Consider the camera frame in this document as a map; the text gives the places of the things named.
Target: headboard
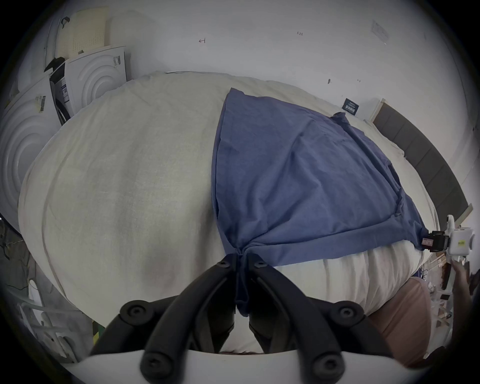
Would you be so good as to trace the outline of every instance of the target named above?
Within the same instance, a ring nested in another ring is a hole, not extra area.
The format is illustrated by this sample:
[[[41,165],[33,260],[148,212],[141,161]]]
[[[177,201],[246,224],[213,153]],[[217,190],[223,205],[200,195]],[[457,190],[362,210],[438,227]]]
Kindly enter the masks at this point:
[[[445,159],[410,121],[382,100],[372,116],[377,129],[398,145],[417,170],[437,210],[440,229],[446,228],[447,215],[457,221],[467,211],[462,188]]]

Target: barcode label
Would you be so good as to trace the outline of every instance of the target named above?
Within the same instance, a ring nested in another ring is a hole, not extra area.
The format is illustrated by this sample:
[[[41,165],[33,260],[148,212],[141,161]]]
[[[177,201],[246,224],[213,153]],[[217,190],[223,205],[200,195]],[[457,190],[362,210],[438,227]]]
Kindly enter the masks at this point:
[[[67,85],[64,84],[61,86],[61,94],[63,96],[63,102],[66,103],[67,101],[70,101],[70,98],[68,97],[68,91],[67,91]]]
[[[426,245],[427,247],[431,247],[433,245],[433,240],[432,239],[426,239],[426,238],[423,238],[421,240],[421,244],[422,245]]]
[[[43,110],[45,109],[45,99],[46,98],[47,98],[46,96],[42,97],[42,102],[40,103],[40,112],[43,112]]]
[[[36,105],[38,113],[43,112],[43,110],[45,109],[45,99],[46,98],[47,98],[47,96],[45,96],[45,95],[38,95],[38,96],[35,97],[35,105]]]

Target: white mattress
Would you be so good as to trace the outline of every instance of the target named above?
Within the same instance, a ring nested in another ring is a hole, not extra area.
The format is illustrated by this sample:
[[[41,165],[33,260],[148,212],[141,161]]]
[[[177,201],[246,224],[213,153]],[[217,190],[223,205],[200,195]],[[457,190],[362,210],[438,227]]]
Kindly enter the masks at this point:
[[[278,82],[156,72],[82,109],[29,169],[19,202],[26,244],[55,287],[100,324],[130,300],[179,294],[223,258],[210,172],[218,118],[231,87],[328,116],[340,111]],[[375,127],[347,117],[388,156],[425,226],[437,229],[433,203],[403,152]],[[402,241],[278,269],[308,296],[352,300],[371,313],[429,256]]]

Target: sticker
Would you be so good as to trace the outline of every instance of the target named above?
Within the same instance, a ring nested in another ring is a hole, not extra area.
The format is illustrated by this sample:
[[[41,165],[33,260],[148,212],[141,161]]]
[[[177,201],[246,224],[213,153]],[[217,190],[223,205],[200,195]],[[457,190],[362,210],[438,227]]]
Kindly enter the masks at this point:
[[[67,101],[70,101],[70,98],[68,97],[68,91],[67,91],[67,85],[64,84],[61,86],[61,94],[63,96],[63,102],[66,103]]]
[[[43,110],[45,109],[45,99],[46,98],[47,98],[47,96],[45,96],[45,95],[38,95],[37,97],[35,97],[35,105],[38,108],[39,113],[42,113]]]
[[[431,247],[433,245],[433,240],[432,239],[426,239],[426,238],[423,238],[421,240],[421,244],[422,245],[426,245],[428,247]]]
[[[351,113],[353,116],[357,113],[357,110],[359,108],[358,104],[355,104],[353,101],[349,99],[345,99],[345,103],[343,103],[342,109]]]

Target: bed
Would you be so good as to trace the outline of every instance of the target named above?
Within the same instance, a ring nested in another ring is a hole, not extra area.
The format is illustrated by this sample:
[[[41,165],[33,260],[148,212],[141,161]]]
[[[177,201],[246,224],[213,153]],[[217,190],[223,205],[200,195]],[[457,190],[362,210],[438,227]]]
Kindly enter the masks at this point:
[[[225,255],[212,210],[211,163],[231,88],[327,116],[338,107],[296,87],[219,73],[155,72],[70,119],[27,172],[19,224],[35,261],[77,308],[107,325],[130,300],[179,294]],[[435,206],[404,152],[347,114],[392,162],[428,230]],[[430,257],[403,240],[338,259],[277,267],[307,296],[372,313]],[[226,348],[252,350],[238,335]]]

